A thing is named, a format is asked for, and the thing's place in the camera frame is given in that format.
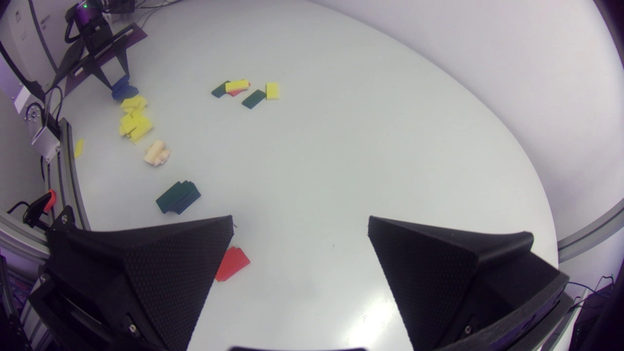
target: dark green block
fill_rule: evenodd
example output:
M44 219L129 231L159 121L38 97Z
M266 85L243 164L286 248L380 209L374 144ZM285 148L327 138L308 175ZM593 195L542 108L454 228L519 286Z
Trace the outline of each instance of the dark green block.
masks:
M182 212L184 212L184 210L191 206L191 204L195 202L195 200L199 199L199 197L202 196L195 187L195 184L191 182L189 183L192 187L192 190L184 197L182 201L180 201L178 206L176 206L176 209L173 210L177 214L181 214Z
M216 97L222 97L225 95L225 83L229 83L230 81L225 81L223 84L218 86L215 90L212 91L212 94Z
M186 198L188 197L189 194L193 192L193 189L194 189L192 183L189 182L188 180L185 180L182 183L182 187L184 188L184 196L179 198L179 200L176 201L176 203L171 205L171 207L169 207L169 211L178 212L178 209L181 208L186 203Z
M252 94L249 95L245 100L243 100L243 105L252 109L254 106L256 106L260 101L264 100L265 98L266 98L265 92L263 92L262 90L256 90L255 92L252 92Z
M186 188L182 183L175 183L169 190L165 191L158 199L156 204L162 213L167 213L173 205L180 201L187 194Z

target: small yellow block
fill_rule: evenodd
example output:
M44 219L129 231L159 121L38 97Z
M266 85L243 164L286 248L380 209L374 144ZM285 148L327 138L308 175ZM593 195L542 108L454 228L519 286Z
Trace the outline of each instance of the small yellow block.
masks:
M124 109L141 109L147 105L147 100L141 95L126 99L121 103L121 108Z
M132 118L136 119L136 118L138 118L138 116L142 116L143 115L143 111L145 111L145 107L136 108L136 109L132 110L132 112L130 112L130 115L132 116Z
M150 122L150 120L148 120L147 118L145 118L145 121L141 124L139 124L139 126L137 126L132 132L130 132L130 140L136 144L139 142L139 140L141 140L141 138L149 131L151 131L153 128L152 123Z
M249 89L249 81L247 81L246 79L225 83L225 92L247 90L247 89Z
M77 159L82 155L82 148L84 147L84 139L80 139L76 142L76 147L74 148L74 158Z
M145 123L150 123L150 120L147 119L147 117L143 116L142 114L134 117L133 121L137 124L137 127L140 127Z
M124 117L121 117L120 122L126 134L132 132L137 127L136 119L132 118L132 115L130 114L127 114Z
M280 87L277 83L266 83L266 99L277 100L280 98Z

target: red block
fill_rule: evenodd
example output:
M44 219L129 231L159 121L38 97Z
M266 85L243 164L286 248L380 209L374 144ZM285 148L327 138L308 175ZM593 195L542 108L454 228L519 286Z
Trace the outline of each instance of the red block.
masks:
M225 252L215 279L217 282L224 282L249 263L241 248L232 246Z
M234 91L230 91L228 94L229 94L229 95L232 95L232 96L236 96L236 95L239 95L241 92L243 92L243 91L245 91L245 90L247 90L247 89L242 89L242 90L234 90Z

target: round table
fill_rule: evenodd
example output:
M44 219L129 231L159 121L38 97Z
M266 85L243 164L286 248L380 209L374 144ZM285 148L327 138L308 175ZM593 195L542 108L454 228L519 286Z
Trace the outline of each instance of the round table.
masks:
M63 117L92 230L233 215L251 264L215 282L189 350L411 350L367 237L368 217L488 233L534 233L557 266L550 208L528 157L453 78L390 37L304 1L184 1L156 12L128 50L154 123L137 146L89 77ZM117 61L104 67L115 81ZM210 91L248 79L236 97ZM267 82L278 101L241 105ZM172 150L142 160L156 139ZM155 199L202 193L182 215Z

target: black cable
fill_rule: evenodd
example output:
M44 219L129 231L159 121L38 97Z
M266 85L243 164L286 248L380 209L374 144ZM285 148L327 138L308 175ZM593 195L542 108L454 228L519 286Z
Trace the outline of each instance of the black cable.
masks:
M10 210L6 211L6 213L11 214L15 209L17 209L20 205L30 206L26 201L20 201L17 204L13 205Z
M139 22L141 20L141 18L146 15L149 14L146 18L145 21L143 22L143 24L140 25L140 28L143 29L143 27L145 26L145 23L147 23L147 21L150 19L150 17L152 17L152 15L154 13L156 13L156 11L162 9L163 7L167 7L169 5L173 5L173 4L177 4L179 2L182 2L182 0L176 0L176 1L172 1L172 2L167 2L167 0L163 1L160 5L158 6L149 6L149 7L142 7L142 9L152 9L150 11L147 11L146 13L142 14L139 19L137 20L137 22Z
M601 292L597 292L596 290L593 290L592 288L588 287L585 284L581 284L581 283L575 283L575 282L568 282L568 284L574 284L574 285L578 285L581 287L585 287L587 288L589 291L593 292L594 294L598 295L598 296L602 296L602 297L609 297L608 295L603 295Z
M50 104L52 103L52 94L50 95L50 99L48 100L46 107L44 108L44 113L46 114L46 122L47 122L47 117L48 115L52 116L55 112L56 112L56 118L54 118L55 120L55 126L59 125L59 116L61 114L61 109L63 107L63 100L65 99L65 96L63 95L63 90L61 89L61 87L59 87L58 85L55 85L53 87L51 87L48 92L51 92L54 89L58 89L59 94L60 94L60 99L59 99L59 103L58 105L54 108L54 111L50 111Z
M597 307L597 306L581 305L583 302L587 301L587 299L589 299L589 297L586 297L586 298L584 298L583 300L579 301L577 304L574 304L572 307L570 307L570 309L568 310L568 312L569 312L569 311L572 311L573 309L577 309L577 308L579 308L579 307L581 307L581 308L583 308L583 309L584 309L585 307L587 307L587 308L589 308L589 309L599 309L599 308L600 308L600 307Z
M598 291L598 286L600 285L600 282L601 282L603 279L611 279L611 284L615 285L615 279L613 279L613 274L612 274L612 275L610 275L610 276L603 275L603 276L602 276L602 277L600 277L600 279L598 280L598 284L596 284L596 287L595 287L595 288L593 288L594 290Z
M43 181L46 181L46 175L43 173L43 156L41 156L41 158L39 159L39 167L41 168L41 179L43 179Z
M173 5L173 4L177 4L178 2L180 2L182 0L177 0L177 1L172 1L172 2L168 2L167 4L161 4L158 6L145 6L145 7L140 7L140 9L160 9L161 7L165 7L165 6L169 6L169 5Z

